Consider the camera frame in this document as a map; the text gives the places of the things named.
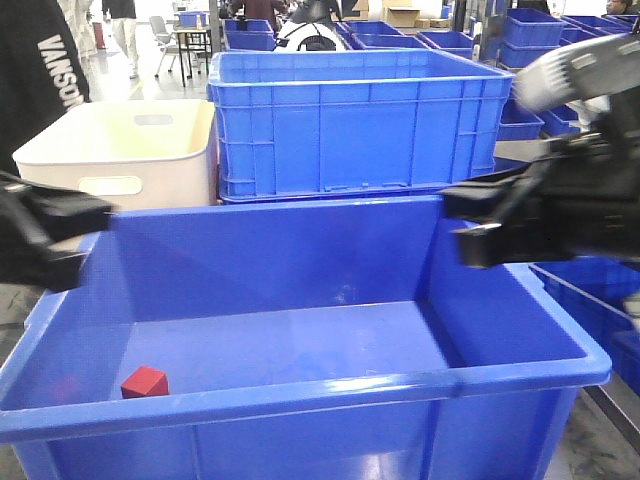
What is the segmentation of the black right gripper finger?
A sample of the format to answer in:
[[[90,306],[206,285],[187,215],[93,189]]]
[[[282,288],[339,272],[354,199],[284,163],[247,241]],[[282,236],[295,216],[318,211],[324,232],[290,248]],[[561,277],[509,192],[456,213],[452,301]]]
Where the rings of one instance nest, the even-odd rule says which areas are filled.
[[[540,175],[530,167],[519,167],[460,181],[439,194],[449,218],[507,220],[540,183]]]

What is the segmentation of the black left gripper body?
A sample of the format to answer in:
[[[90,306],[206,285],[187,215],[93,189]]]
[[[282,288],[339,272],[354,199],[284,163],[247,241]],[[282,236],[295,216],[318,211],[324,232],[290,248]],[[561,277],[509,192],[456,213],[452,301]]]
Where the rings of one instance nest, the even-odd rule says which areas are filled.
[[[54,246],[105,231],[115,207],[85,192],[1,174],[1,282],[62,292],[80,283],[86,254]]]

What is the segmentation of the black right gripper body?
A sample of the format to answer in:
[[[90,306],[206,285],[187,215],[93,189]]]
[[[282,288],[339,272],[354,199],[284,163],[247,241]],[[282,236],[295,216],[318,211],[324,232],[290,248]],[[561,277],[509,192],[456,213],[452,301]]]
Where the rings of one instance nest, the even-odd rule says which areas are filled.
[[[499,260],[639,259],[639,102],[615,99],[592,132],[563,140],[514,183]]]

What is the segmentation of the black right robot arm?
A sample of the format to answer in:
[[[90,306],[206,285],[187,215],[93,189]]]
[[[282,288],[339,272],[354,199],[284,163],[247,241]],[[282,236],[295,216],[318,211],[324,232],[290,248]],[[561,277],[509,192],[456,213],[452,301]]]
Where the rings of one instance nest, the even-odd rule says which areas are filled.
[[[517,169],[442,190],[461,261],[502,263],[599,255],[639,258],[639,34],[598,37],[557,48],[514,80],[517,103],[542,113],[607,97],[588,131],[546,141],[545,153]]]

